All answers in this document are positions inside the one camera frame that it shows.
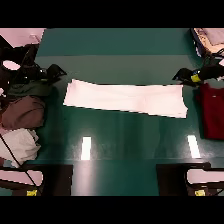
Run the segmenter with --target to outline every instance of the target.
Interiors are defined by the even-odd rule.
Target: dark green cloth
[[[42,81],[33,81],[28,84],[12,85],[8,91],[10,96],[48,96],[52,86]]]

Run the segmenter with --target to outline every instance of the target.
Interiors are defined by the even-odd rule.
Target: brown cloth
[[[6,129],[32,129],[43,125],[45,104],[38,97],[26,96],[9,104],[2,114],[2,126]]]

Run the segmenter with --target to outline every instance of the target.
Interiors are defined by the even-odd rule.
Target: yellow tag
[[[204,190],[195,191],[195,195],[196,196],[205,196],[205,191]]]
[[[198,77],[198,74],[196,74],[196,75],[192,75],[192,76],[191,76],[191,80],[192,80],[193,82],[200,82],[200,81],[201,81],[201,79]]]
[[[27,191],[27,195],[26,196],[37,196],[37,190]]]

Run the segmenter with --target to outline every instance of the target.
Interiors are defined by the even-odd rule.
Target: green tabletop
[[[224,167],[224,142],[203,138],[193,88],[184,86],[186,119],[63,106],[67,84],[175,84],[183,67],[201,66],[189,29],[50,29],[36,62],[57,64],[68,75],[46,99],[45,124],[37,130],[41,149],[31,163],[74,164],[72,195],[158,195],[157,163],[192,162],[188,135],[201,159]],[[81,161],[83,137],[91,137],[91,160]]]

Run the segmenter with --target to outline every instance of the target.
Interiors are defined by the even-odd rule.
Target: white garment
[[[186,118],[182,88],[182,85],[96,85],[73,79],[68,84],[64,105]]]
[[[38,140],[35,131],[20,128],[6,133],[3,138],[20,165],[27,160],[34,160],[37,157],[40,145],[35,143]],[[0,140],[0,157],[11,160],[12,166],[18,167],[2,140]]]

